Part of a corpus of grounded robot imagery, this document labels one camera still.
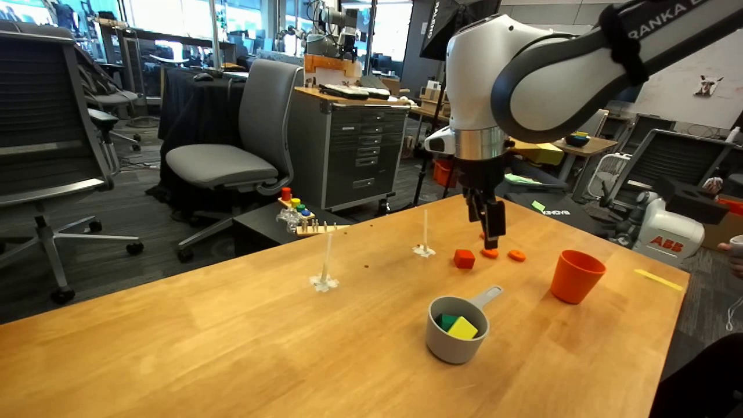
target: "wooden table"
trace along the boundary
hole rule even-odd
[[[410,250],[423,210],[430,261]],[[685,272],[516,204],[501,254],[526,263],[459,272],[459,247],[480,247],[479,225],[450,197],[336,233],[327,294],[311,237],[3,326],[0,415],[648,415]],[[561,248],[609,268],[581,306],[548,292]],[[493,283],[479,355],[435,359],[428,305]]]
[[[565,152],[565,160],[560,168],[560,178],[567,182],[576,157],[591,157],[591,156],[601,156],[609,154],[617,142],[612,140],[603,140],[603,138],[589,138],[585,146],[568,146],[565,140],[553,142],[556,148]]]

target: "red cup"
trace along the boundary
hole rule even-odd
[[[603,272],[605,268],[597,258],[581,250],[561,250],[553,277],[553,294],[567,305],[581,305]]]

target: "monitor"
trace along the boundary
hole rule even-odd
[[[445,60],[448,39],[465,25],[497,15],[501,0],[435,0],[421,45],[421,56]]]
[[[652,129],[617,176],[610,200],[620,206],[633,206],[640,190],[657,189],[664,178],[700,185],[722,162],[726,148],[725,142]]]

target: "floor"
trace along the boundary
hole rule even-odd
[[[105,233],[137,235],[145,243],[141,256],[125,256],[125,250],[116,243],[62,247],[61,250],[67,277],[71,289],[76,289],[75,305],[233,258],[233,237],[226,235],[198,247],[192,263],[184,265],[177,261],[173,241],[195,233],[195,228],[177,220],[168,204],[145,193],[157,184],[159,142],[156,140],[154,126],[156,123],[132,129],[143,138],[145,146],[141,152],[132,154],[128,146],[118,148],[128,168],[123,168],[123,172],[116,176],[114,190],[90,193],[46,206],[46,214],[50,220],[55,220],[55,225],[75,220],[84,214],[96,214],[101,220]],[[402,157],[395,182],[395,197],[390,200],[393,210],[404,210],[412,201],[417,168],[417,157]],[[421,201],[431,201],[438,197],[441,185],[424,176]],[[568,197],[555,200],[553,206],[582,212],[582,206]],[[3,210],[3,235],[28,235],[32,229],[32,218],[28,212],[28,206]],[[375,204],[366,204],[347,210],[340,217],[364,220],[374,214]],[[722,334],[743,330],[743,314],[735,312],[743,305],[743,280],[732,277],[726,258],[703,248],[695,256],[695,261],[686,263],[685,269],[691,272],[695,279],[676,328],[674,345],[667,359],[667,374],[677,369]],[[41,254],[3,269],[0,323],[57,308],[49,300],[53,289],[55,286],[49,277]]]

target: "gray cabinet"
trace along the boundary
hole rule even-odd
[[[289,111],[295,195],[346,210],[393,195],[409,109],[296,88]]]

